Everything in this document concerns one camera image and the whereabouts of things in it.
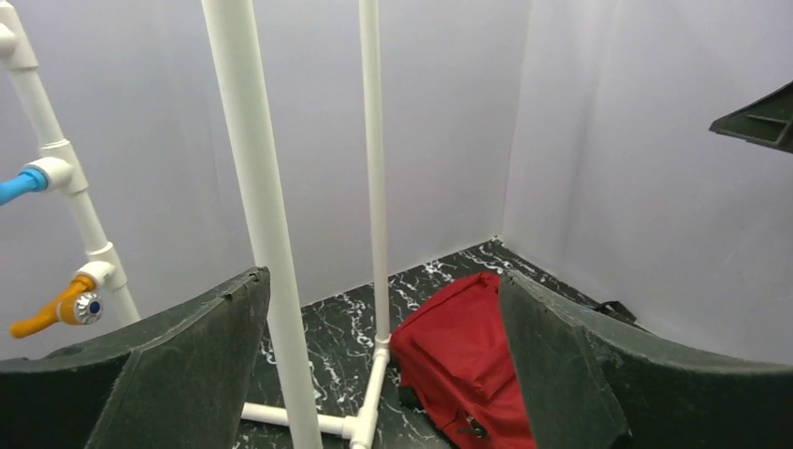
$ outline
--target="dark green object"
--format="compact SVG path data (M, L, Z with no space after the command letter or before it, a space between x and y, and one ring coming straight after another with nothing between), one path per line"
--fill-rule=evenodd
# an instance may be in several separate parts
M711 131L793 152L793 82L765 98L716 120Z
M264 333L269 272L40 360L0 362L0 447L228 448Z
M540 449L793 447L793 368L663 340L517 273L499 288Z

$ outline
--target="blue pipe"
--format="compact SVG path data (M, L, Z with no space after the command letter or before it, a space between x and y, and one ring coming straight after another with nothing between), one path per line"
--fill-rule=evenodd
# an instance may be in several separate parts
M0 182L0 206L29 192L47 189L47 176L36 168L28 167L13 180Z

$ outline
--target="white pvc pipe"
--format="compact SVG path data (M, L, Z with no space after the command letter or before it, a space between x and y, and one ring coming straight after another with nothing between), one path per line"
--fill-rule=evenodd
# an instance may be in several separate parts
M378 0L359 0L361 60L364 71L364 112L367 130L369 225L374 266L377 340L391 335L388 301L388 240L385 215L385 156L382 149L382 86Z
M339 435L343 438L350 438L352 435L355 424L354 416L340 418L318 414L317 418L319 419L320 430L323 433ZM289 426L286 410L268 405L245 403L242 407L242 419L257 423L275 424L277 426Z
M251 0L202 0L253 260L271 273L267 322L297 449L322 447Z
M385 380L385 369L389 360L388 346L383 344L375 350L372 357L372 372L369 375L367 393L364 396L364 405L358 412L355 433L350 439L352 449L370 449L377 429L378 407L382 383Z
M16 47L17 36L7 26L0 23L0 59L8 58Z
M123 326L130 325L140 320L140 315L127 288L126 273L121 260L99 222L94 204L88 196L85 173L71 143L64 138L61 125L52 110L47 91L38 76L38 61L22 23L14 7L5 1L0 1L0 23L16 39L14 52L3 60L3 64L11 74L22 107L36 132L39 153L44 157L59 158L72 167L71 179L60 188L61 193L64 194L66 204L77 223L89 260L107 262L114 267L113 275L105 288L112 296L119 321Z

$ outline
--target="red backpack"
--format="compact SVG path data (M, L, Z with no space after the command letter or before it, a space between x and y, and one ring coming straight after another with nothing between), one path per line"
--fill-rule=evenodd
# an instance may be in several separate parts
M441 289L394 332L400 396L412 392L461 449L535 449L492 273Z

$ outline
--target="floor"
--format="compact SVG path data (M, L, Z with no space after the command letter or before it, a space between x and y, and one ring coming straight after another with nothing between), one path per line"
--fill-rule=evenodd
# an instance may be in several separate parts
M392 326L396 328L449 282L483 270L500 273L504 269L517 269L578 302L591 301L494 239L389 278ZM335 416L355 414L363 401L371 361L371 337L374 335L373 301L372 287L365 285L303 309L314 396L320 413ZM259 350L261 354L253 371L248 401L283 407L268 335L262 339ZM425 413L399 405L396 392L398 379L396 368L389 368L382 388L374 447L452 447L432 427ZM331 435L323 435L323 444L325 448L348 447L346 441ZM292 447L292 444L286 427L243 421L233 447L283 449Z

